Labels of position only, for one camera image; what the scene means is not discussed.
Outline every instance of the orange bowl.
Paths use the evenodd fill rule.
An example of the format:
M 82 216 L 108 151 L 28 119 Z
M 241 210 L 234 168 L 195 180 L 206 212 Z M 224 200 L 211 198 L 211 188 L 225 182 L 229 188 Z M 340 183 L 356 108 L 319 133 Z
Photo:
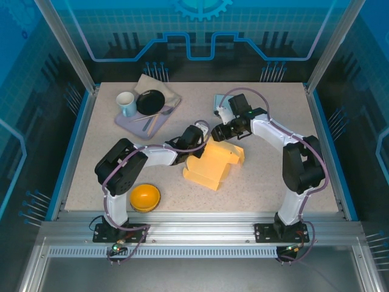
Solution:
M 160 201 L 159 190 L 151 184 L 141 184 L 131 192 L 129 202 L 137 212 L 147 213 L 154 210 Z

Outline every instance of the table surface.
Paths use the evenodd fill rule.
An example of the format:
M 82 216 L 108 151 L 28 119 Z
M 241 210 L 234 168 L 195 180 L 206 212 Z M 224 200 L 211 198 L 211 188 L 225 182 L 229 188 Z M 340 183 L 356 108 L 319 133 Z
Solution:
M 121 138 L 137 144 L 161 144 L 180 136 L 194 121 L 207 120 L 211 127 L 220 119 L 213 115 L 214 95 L 236 87 L 250 87 L 262 93 L 270 104 L 272 117 L 290 130 L 304 136 L 315 135 L 311 112 L 301 83 L 166 83 L 182 96 L 182 102 L 156 135 L 143 141 L 117 126 L 120 112 L 116 96 L 133 91 L 136 83 L 102 83 L 84 139 L 66 210 L 103 210 L 103 193 L 94 168 L 99 160 Z M 253 108 L 264 103 L 251 92 L 245 93 Z M 282 157 L 260 137 L 247 137 L 228 142 L 245 151 L 242 167 L 233 165 L 218 191 L 210 190 L 184 179 L 185 164 L 144 168 L 134 187 L 150 183 L 159 188 L 161 202 L 158 212 L 275 212 L 284 198 L 286 186 L 282 179 Z M 132 210 L 127 202 L 127 209 Z M 335 197 L 329 185 L 312 196 L 306 206 L 309 212 L 337 212 Z

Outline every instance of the black plate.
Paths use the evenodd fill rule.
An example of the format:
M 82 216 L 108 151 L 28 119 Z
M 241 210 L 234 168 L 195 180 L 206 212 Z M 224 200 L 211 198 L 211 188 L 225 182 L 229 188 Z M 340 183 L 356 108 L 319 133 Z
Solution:
M 158 90 L 147 90 L 136 100 L 138 112 L 149 116 L 158 113 L 165 104 L 165 96 Z

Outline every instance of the cloth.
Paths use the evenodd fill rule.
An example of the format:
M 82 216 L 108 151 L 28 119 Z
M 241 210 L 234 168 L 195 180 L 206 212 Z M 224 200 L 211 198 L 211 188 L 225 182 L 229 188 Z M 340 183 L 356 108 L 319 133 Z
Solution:
M 167 106 L 177 106 L 177 104 L 181 100 L 181 96 L 176 94 L 174 91 L 168 89 L 163 82 L 145 74 L 142 74 L 134 90 L 136 91 L 136 93 L 141 94 L 147 90 L 152 89 L 162 92 L 162 94 L 165 96 L 165 105 Z

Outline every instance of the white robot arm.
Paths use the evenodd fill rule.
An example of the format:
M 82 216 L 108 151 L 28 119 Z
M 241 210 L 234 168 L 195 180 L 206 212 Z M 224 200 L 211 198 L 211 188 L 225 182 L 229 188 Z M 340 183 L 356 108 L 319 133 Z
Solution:
M 273 228 L 279 240 L 287 240 L 289 235 L 294 237 L 295 231 L 306 228 L 299 219 L 305 196 L 325 178 L 316 157 L 300 141 L 305 141 L 320 154 L 318 139 L 314 136 L 303 137 L 278 122 L 269 120 L 265 110 L 251 108 L 244 94 L 232 97 L 229 103 L 232 113 L 227 108 L 217 107 L 223 123 L 214 127 L 212 137 L 215 141 L 224 141 L 254 134 L 283 155 L 283 179 L 287 190 L 283 204 L 275 215 Z
M 182 136 L 167 141 L 159 147 L 147 147 L 137 152 L 107 183 L 107 210 L 110 220 L 105 214 L 105 222 L 113 228 L 115 223 L 124 226 L 128 222 L 126 211 L 126 192 L 133 186 L 140 171 L 144 167 L 154 165 L 176 165 L 184 162 L 189 155 L 201 157 L 204 147 L 199 150 L 180 152 L 179 150 L 191 150 L 199 148 L 203 143 L 208 127 L 201 123 L 190 125 Z M 126 156 L 139 149 L 141 145 L 135 145 L 127 139 L 121 139 L 111 148 L 104 158 L 96 165 L 95 173 L 98 181 L 103 184 L 105 179 L 114 171 Z

